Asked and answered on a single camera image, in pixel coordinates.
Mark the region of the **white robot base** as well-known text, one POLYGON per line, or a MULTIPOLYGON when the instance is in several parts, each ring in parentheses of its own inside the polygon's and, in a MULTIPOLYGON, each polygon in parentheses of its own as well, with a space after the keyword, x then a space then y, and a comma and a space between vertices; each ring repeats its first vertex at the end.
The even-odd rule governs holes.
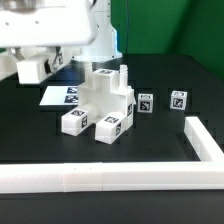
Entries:
POLYGON ((118 51, 117 31, 111 24, 111 0, 97 0, 93 11, 95 12, 98 35, 88 46, 81 48, 80 55, 72 57, 75 61, 106 62, 121 58, 118 51))

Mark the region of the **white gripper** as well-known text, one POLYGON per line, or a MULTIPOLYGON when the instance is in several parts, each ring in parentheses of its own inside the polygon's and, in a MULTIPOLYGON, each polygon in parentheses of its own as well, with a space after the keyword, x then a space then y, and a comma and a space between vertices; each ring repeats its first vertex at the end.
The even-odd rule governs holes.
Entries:
POLYGON ((97 36, 93 0, 0 0, 0 47, 83 46, 97 36))

